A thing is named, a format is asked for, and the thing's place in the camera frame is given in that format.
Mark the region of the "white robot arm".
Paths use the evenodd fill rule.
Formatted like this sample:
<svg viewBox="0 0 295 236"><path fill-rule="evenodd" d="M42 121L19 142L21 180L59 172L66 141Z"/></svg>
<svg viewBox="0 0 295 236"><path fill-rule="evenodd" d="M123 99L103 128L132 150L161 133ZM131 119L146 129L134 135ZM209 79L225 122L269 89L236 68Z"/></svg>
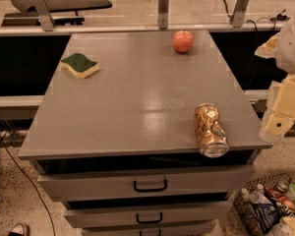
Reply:
<svg viewBox="0 0 295 236"><path fill-rule="evenodd" d="M279 33L257 48L255 54L274 58L276 67L287 73L281 83L268 89L266 111L259 136L270 143L279 141L295 124L295 14Z"/></svg>

